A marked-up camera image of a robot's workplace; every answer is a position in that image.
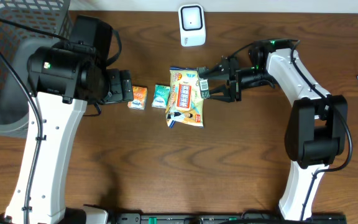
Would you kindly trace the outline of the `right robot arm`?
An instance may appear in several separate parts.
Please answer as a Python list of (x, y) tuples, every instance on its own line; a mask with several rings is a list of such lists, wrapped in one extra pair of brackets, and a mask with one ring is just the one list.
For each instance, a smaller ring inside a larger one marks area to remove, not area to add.
[(316, 218), (312, 212), (318, 185), (336, 156), (352, 147), (347, 101), (324, 89), (302, 64), (296, 50), (299, 40), (267, 39), (247, 44), (251, 66), (242, 68), (236, 53), (223, 57), (213, 68), (197, 69), (203, 98), (241, 101), (241, 92), (259, 86), (279, 86), (291, 104), (284, 142), (291, 160), (290, 173), (278, 203), (276, 223), (345, 223), (344, 217)]

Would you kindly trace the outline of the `green tissue packet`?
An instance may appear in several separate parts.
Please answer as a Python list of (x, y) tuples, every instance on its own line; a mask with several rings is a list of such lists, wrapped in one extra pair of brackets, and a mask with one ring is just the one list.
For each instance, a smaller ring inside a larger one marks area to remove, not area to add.
[(170, 87), (164, 85), (156, 85), (152, 107), (165, 109), (167, 107), (170, 96)]

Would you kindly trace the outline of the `orange snack packet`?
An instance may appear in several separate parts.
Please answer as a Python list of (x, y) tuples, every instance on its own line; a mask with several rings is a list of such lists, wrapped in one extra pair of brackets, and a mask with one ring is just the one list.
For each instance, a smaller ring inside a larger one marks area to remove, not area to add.
[(148, 90), (146, 87), (133, 86), (132, 87), (134, 99), (128, 102), (128, 107), (135, 110), (144, 110), (147, 101)]

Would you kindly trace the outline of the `yellow snack bag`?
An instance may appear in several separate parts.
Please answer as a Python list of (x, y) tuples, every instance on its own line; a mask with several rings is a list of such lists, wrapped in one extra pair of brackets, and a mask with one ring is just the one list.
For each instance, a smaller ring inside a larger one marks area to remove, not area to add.
[(165, 117), (167, 126), (176, 123), (199, 128), (203, 123), (203, 102), (198, 72), (192, 68), (170, 67), (170, 95)]

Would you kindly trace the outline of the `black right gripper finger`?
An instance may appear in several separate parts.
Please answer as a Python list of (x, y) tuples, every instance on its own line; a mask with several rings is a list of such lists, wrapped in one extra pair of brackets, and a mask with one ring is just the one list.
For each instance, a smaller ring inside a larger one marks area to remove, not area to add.
[(217, 64), (212, 69), (208, 69), (207, 67), (198, 67), (197, 72), (198, 76), (201, 79), (208, 79), (208, 80), (228, 80), (228, 68), (225, 64)]
[(209, 91), (209, 99), (223, 102), (232, 102), (230, 88), (226, 85), (220, 85)]

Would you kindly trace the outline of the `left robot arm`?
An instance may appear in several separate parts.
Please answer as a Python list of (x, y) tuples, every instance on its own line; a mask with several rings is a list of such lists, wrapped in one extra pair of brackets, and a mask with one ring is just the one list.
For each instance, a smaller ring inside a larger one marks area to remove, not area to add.
[(110, 223), (103, 208), (67, 208), (73, 141), (88, 105), (133, 98), (128, 70), (111, 68), (109, 42), (36, 46), (25, 63), (30, 89), (27, 139), (15, 192), (0, 223)]

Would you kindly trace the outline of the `black round-logo snack packet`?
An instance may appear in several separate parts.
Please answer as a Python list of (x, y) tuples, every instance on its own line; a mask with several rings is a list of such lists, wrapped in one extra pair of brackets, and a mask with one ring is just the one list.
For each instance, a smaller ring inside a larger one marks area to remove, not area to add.
[(210, 97), (210, 93), (209, 93), (209, 85), (208, 85), (208, 80), (207, 79), (199, 79), (199, 84), (200, 84), (200, 92), (201, 92), (201, 97), (202, 99), (207, 99)]

